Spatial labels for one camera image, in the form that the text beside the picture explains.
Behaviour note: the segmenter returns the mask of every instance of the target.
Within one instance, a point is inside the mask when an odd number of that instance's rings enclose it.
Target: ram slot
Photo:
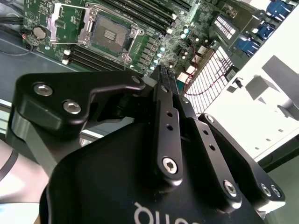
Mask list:
[[[139,13],[140,15],[149,17],[154,22],[160,24],[163,27],[168,27],[168,26],[171,25],[170,21],[167,21],[164,18],[159,17],[157,14],[153,13],[152,11],[146,11],[144,9],[144,7],[142,7],[141,4],[132,3],[129,0],[117,0],[117,2],[124,4],[126,7],[130,8],[131,10],[133,10],[133,11],[135,11],[137,13]]]
[[[106,68],[107,70],[123,70],[123,66],[120,64],[117,64],[107,58],[104,58],[102,56],[99,56],[87,49],[75,47],[72,53],[71,59],[76,59],[77,61],[79,59],[86,60],[88,62],[91,62],[97,66]]]
[[[138,14],[134,9],[129,8],[126,4],[120,3],[119,1],[110,1],[110,0],[102,0],[102,2],[105,2],[105,3],[109,4],[111,7],[116,8],[120,12],[123,12],[124,14],[127,14],[127,15],[131,16],[132,18],[145,23],[149,27],[154,28],[155,30],[161,32],[162,34],[166,34],[167,27],[157,24],[156,22],[154,22],[151,18],[149,18],[147,16]]]
[[[192,6],[190,6],[189,4],[187,4],[186,2],[182,1],[182,0],[172,0],[174,3],[176,3],[178,6],[180,6],[182,9],[186,10],[186,11],[190,11],[190,9],[192,8]]]
[[[164,5],[161,5],[159,2],[153,2],[149,1],[150,3],[143,1],[143,0],[132,0],[133,2],[140,2],[144,5],[147,9],[153,8],[157,14],[160,14],[161,16],[166,14],[168,17],[172,18],[172,16],[175,14],[172,10],[165,7]]]
[[[89,71],[111,71],[87,60],[82,60],[82,58],[78,58],[76,56],[71,60],[71,63],[80,66],[81,68],[88,69]]]
[[[133,7],[135,8],[137,7],[140,8],[140,10],[142,10],[143,12],[146,12],[145,10],[148,10],[150,15],[166,21],[168,25],[171,25],[174,22],[174,19],[172,18],[174,12],[171,12],[171,15],[168,15],[163,11],[161,11],[159,8],[140,0],[125,0],[125,1],[128,4],[133,4]]]

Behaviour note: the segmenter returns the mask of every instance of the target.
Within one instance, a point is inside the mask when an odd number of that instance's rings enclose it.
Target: circuit board component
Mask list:
[[[37,51],[77,70],[177,71],[208,36],[214,16],[204,2],[25,0],[24,28]]]

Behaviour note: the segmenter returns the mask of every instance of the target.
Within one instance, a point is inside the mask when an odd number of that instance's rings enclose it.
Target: black cable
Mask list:
[[[2,3],[3,5],[6,5],[7,7],[10,7],[14,11],[16,11],[18,14],[23,15],[23,10],[20,9],[19,7],[15,6],[13,4],[14,3],[13,0],[11,0],[11,1],[0,0],[0,3]]]
[[[20,17],[0,17],[0,24],[22,25],[24,19]]]

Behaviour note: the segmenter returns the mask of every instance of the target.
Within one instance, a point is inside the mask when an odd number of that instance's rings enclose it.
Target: cpu socket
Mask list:
[[[78,42],[119,61],[132,62],[130,51],[136,37],[144,35],[144,30],[101,4],[86,3],[85,7],[84,27]]]

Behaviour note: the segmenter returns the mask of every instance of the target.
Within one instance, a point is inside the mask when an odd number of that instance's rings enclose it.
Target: red wire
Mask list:
[[[197,68],[197,63],[196,63],[196,52],[195,52],[194,48],[193,48],[193,51],[194,51],[195,70],[194,70],[194,72],[193,72],[192,74],[190,74],[190,75],[188,76],[188,78],[186,79],[186,81],[185,81],[185,83],[184,83],[183,91],[184,91],[184,94],[186,94],[186,95],[188,95],[188,96],[200,96],[200,95],[204,94],[205,92],[207,92],[209,89],[211,89],[211,88],[213,87],[213,85],[215,85],[216,82],[217,82],[220,78],[222,78],[222,76],[223,76],[224,74],[222,74],[221,76],[219,76],[219,77],[215,80],[215,82],[213,82],[213,83],[212,83],[206,90],[204,90],[203,92],[201,92],[201,93],[196,93],[196,94],[189,94],[189,93],[187,93],[186,90],[185,90],[186,85],[187,85],[187,83],[188,83],[187,81],[188,81],[189,78],[193,78],[193,75],[194,75],[194,73],[196,72],[196,68]]]

